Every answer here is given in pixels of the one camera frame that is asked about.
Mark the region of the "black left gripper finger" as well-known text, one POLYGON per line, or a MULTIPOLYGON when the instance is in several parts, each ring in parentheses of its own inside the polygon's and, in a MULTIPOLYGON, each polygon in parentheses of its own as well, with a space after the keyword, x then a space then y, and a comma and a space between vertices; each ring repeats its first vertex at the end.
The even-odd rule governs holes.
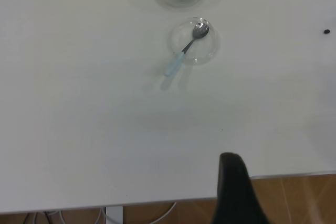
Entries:
POLYGON ((219 157, 217 203, 211 223, 270 223, 238 154, 219 157))

